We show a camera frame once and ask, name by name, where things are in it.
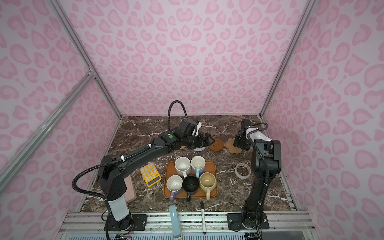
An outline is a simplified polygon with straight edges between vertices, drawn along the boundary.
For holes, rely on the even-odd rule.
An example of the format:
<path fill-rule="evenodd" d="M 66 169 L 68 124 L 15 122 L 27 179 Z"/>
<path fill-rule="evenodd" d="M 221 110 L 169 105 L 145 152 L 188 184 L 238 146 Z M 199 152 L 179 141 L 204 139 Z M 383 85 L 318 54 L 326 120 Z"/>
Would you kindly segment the brown wooden round coaster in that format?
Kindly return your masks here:
<path fill-rule="evenodd" d="M 214 152 L 219 152 L 224 148 L 225 143 L 220 138 L 214 138 L 215 142 L 212 143 L 209 148 Z"/>

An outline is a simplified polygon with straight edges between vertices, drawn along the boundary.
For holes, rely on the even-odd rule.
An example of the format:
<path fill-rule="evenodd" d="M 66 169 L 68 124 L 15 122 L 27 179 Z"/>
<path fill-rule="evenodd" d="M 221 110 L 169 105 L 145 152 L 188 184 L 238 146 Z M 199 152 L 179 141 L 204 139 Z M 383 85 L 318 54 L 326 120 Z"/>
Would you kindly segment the grey blue round coaster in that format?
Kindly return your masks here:
<path fill-rule="evenodd" d="M 206 147 L 200 147 L 200 148 L 195 148 L 194 151 L 195 152 L 202 152 L 206 149 Z"/>

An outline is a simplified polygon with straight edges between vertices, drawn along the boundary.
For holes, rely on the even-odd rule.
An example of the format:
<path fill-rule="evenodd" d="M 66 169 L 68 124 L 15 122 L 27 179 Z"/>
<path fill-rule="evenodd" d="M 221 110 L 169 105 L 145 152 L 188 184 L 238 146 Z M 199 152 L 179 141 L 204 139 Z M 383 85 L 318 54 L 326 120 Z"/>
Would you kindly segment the white speckled mug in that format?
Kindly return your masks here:
<path fill-rule="evenodd" d="M 175 161 L 175 169 L 177 174 L 185 179 L 191 172 L 191 161 L 187 157 L 177 158 Z"/>

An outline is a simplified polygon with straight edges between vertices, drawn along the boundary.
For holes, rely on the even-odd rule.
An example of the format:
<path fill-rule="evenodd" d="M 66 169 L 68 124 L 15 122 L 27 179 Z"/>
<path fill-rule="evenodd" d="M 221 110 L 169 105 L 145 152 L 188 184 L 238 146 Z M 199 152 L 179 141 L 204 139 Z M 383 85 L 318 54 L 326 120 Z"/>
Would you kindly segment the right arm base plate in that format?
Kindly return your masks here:
<path fill-rule="evenodd" d="M 256 231 L 257 228 L 260 231 L 264 231 L 270 228 L 266 213 L 262 214 L 261 218 L 258 221 L 259 226 L 257 228 L 256 228 L 256 221 L 254 219 L 243 220 L 243 216 L 241 213 L 228 213 L 226 214 L 226 216 L 227 216 L 228 228 L 229 230 L 232 230 L 234 232 L 238 232 L 240 230 Z"/>

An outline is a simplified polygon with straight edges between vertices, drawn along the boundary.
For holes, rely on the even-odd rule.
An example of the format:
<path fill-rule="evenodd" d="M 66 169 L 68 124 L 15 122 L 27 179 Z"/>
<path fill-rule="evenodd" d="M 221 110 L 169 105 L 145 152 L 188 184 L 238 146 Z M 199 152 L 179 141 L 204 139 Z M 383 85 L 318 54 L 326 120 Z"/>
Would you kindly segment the brown paw shaped coaster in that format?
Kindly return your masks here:
<path fill-rule="evenodd" d="M 228 152 L 230 154 L 240 154 L 242 152 L 242 149 L 234 146 L 234 139 L 230 138 L 226 142 L 226 148 L 228 149 Z"/>

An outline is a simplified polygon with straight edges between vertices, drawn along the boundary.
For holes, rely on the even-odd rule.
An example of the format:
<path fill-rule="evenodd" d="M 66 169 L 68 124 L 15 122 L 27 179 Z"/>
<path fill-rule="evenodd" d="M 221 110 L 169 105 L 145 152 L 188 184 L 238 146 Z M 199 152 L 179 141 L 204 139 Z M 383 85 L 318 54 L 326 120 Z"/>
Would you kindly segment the light blue mug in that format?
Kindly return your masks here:
<path fill-rule="evenodd" d="M 191 167 L 196 177 L 199 178 L 205 171 L 206 160 L 201 156 L 195 156 L 191 160 Z"/>

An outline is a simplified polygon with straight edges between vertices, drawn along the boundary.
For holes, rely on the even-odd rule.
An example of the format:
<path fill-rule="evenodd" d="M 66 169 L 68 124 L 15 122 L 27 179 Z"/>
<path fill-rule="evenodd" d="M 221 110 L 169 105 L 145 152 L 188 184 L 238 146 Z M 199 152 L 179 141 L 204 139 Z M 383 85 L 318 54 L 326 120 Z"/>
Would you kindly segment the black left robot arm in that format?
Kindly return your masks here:
<path fill-rule="evenodd" d="M 102 160 L 104 166 L 98 172 L 98 183 L 105 195 L 105 203 L 111 216 L 116 222 L 129 218 L 130 211 L 124 197 L 127 191 L 124 179 L 136 169 L 158 157 L 179 150 L 182 146 L 195 149 L 208 147 L 214 142 L 214 138 L 209 133 L 178 137 L 175 133 L 166 131 L 152 139 L 149 144 L 129 154 L 115 158 L 106 156 Z"/>

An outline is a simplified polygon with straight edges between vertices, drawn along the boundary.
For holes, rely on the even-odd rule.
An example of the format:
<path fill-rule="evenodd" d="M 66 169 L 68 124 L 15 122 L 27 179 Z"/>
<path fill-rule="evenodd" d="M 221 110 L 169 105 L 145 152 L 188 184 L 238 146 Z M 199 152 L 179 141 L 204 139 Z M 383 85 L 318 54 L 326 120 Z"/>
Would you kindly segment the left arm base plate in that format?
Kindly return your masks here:
<path fill-rule="evenodd" d="M 108 213 L 104 231 L 144 231 L 147 224 L 148 215 L 129 214 L 121 221 L 116 221 L 112 213 Z"/>

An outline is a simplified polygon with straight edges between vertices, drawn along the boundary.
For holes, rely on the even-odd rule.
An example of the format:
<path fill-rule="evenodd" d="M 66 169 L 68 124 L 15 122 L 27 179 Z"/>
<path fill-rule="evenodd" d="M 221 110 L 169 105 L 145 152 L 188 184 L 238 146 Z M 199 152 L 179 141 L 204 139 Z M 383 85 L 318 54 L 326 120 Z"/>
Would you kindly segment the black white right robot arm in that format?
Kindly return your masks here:
<path fill-rule="evenodd" d="M 243 150 L 253 149 L 251 173 L 254 174 L 254 182 L 241 210 L 242 225 L 257 231 L 268 229 L 264 203 L 271 182 L 282 169 L 281 142 L 266 137 L 255 126 L 247 126 L 239 130 L 234 146 Z"/>

